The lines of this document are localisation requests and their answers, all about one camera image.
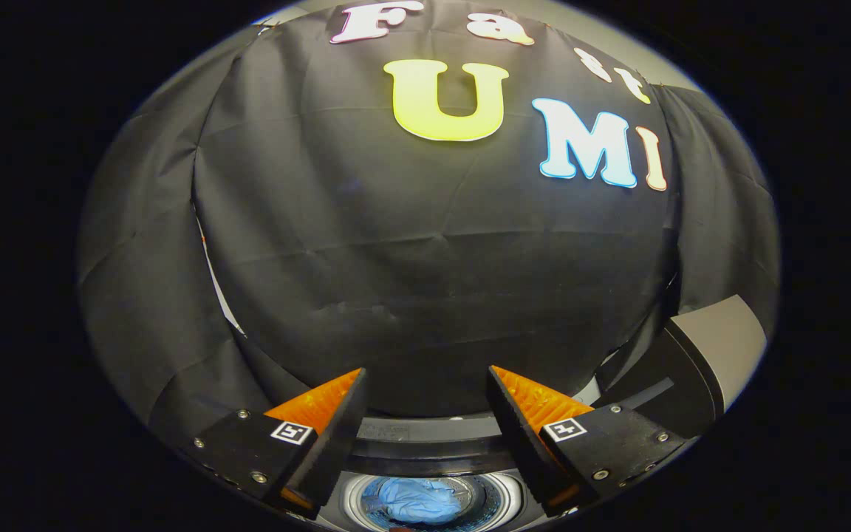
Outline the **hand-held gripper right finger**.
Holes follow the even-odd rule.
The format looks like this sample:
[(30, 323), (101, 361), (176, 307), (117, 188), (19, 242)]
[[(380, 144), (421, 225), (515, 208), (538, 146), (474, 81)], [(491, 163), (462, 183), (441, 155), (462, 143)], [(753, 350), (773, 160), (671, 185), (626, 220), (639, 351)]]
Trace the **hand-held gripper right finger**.
[(628, 405), (595, 408), (499, 366), (488, 368), (486, 395), (514, 464), (548, 517), (604, 504), (688, 447), (688, 439)]

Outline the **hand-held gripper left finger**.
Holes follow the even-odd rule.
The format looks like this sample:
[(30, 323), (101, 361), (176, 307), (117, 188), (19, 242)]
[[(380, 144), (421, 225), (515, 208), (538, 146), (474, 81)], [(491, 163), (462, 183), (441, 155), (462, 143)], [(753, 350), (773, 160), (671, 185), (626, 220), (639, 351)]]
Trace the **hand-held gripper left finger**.
[(316, 519), (344, 471), (367, 405), (367, 371), (357, 368), (264, 413), (225, 415), (187, 441), (187, 457), (249, 499)]

